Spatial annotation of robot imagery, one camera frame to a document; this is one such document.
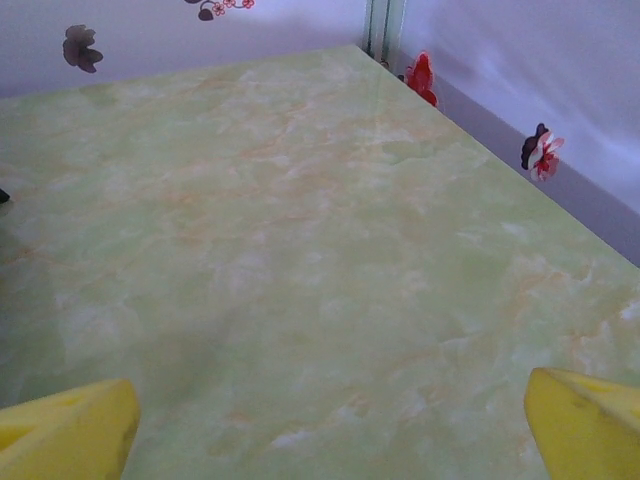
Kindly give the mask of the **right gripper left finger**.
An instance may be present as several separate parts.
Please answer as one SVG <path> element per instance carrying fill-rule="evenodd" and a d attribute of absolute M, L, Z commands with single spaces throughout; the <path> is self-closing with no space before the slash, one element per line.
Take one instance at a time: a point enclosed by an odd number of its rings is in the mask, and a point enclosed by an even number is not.
<path fill-rule="evenodd" d="M 5 480 L 119 479 L 140 423 L 128 379 L 104 380 L 1 410 Z"/>

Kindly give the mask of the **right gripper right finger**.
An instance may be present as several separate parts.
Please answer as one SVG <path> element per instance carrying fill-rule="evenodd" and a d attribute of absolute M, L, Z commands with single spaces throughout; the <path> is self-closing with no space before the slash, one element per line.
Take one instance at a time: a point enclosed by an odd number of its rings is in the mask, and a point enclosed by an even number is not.
<path fill-rule="evenodd" d="M 639 478 L 639 390 L 554 368 L 535 368 L 526 419 L 552 479 Z"/>

